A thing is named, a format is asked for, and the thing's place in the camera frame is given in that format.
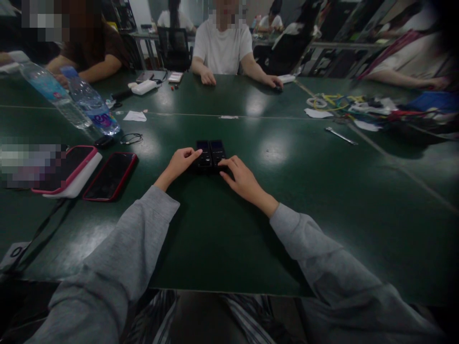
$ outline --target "hand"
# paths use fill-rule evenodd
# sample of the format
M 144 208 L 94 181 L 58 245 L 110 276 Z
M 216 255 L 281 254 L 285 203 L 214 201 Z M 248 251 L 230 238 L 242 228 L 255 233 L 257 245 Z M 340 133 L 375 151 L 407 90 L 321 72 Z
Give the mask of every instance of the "hand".
M 245 166 L 241 159 L 233 156 L 230 159 L 220 161 L 219 166 L 228 166 L 231 172 L 233 172 L 234 180 L 225 172 L 220 172 L 220 175 L 231 189 L 246 201 L 259 207 L 269 218 L 274 215 L 279 202 L 262 189 L 253 173 Z
M 445 89 L 450 84 L 450 80 L 446 77 L 428 79 L 428 80 L 425 80 L 425 82 L 426 82 L 425 85 L 427 87 L 432 88 L 433 90 L 437 90 L 437 91 Z
M 208 68 L 206 68 L 202 73 L 201 73 L 201 81 L 203 85 L 212 85 L 215 86 L 217 84 L 217 81 L 215 80 L 214 74 L 212 71 Z
M 182 148 L 177 150 L 172 156 L 169 166 L 167 166 L 153 185 L 166 192 L 169 185 L 177 179 L 179 175 L 185 172 L 201 153 L 202 150 L 195 151 L 193 148 Z
M 275 88 L 276 86 L 280 86 L 282 89 L 284 89 L 284 83 L 276 77 L 275 75 L 265 75 L 262 78 L 262 83 L 265 85 L 271 86 L 272 88 Z
M 61 86 L 65 89 L 68 89 L 68 80 L 62 74 L 55 74 L 54 78 L 61 84 Z

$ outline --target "white bottle cap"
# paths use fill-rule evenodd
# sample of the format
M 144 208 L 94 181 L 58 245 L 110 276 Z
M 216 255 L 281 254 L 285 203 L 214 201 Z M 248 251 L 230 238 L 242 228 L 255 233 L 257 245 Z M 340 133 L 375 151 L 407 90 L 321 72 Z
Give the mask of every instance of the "white bottle cap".
M 8 55 L 17 63 L 26 63 L 30 61 L 30 58 L 21 50 L 9 52 Z

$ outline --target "chair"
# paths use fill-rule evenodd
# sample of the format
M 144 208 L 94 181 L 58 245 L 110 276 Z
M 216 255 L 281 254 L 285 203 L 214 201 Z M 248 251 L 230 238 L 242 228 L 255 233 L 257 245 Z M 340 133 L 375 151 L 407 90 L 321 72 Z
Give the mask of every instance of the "chair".
M 263 71 L 269 75 L 290 74 L 312 41 L 308 34 L 282 36 L 274 49 L 256 46 L 253 55 Z
M 185 72 L 191 67 L 193 47 L 188 48 L 185 29 L 158 28 L 159 54 L 164 68 L 175 72 Z

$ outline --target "person's right hand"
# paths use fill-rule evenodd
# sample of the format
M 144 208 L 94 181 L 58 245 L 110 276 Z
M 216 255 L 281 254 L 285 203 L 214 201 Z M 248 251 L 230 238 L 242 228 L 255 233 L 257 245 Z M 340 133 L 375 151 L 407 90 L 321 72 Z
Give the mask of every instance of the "person's right hand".
M 68 89 L 68 80 L 62 74 L 55 74 L 54 78 L 62 85 L 63 88 Z
M 217 84 L 217 81 L 215 80 L 214 74 L 212 71 L 208 68 L 206 68 L 202 73 L 201 73 L 201 81 L 203 85 L 212 85 L 215 86 Z
M 219 162 L 219 166 L 228 166 L 233 172 L 234 180 L 225 172 L 220 175 L 239 196 L 259 207 L 269 218 L 273 216 L 279 202 L 267 194 L 258 184 L 252 171 L 236 155 Z
M 446 77 L 439 77 L 426 80 L 426 85 L 435 91 L 445 89 L 450 84 L 450 80 Z

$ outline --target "grey sleeve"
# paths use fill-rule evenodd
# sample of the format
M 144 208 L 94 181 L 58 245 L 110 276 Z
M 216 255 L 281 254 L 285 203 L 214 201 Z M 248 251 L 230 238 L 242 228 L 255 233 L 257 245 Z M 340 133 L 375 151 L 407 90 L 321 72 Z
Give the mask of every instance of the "grey sleeve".
M 339 343 L 363 338 L 372 343 L 431 343 L 443 338 L 439 328 L 323 234 L 310 216 L 280 204 L 270 224 L 317 297 L 307 300 L 306 314 L 319 336 Z
M 81 271 L 60 284 L 48 318 L 28 343 L 117 343 L 179 206 L 155 186 L 134 202 Z

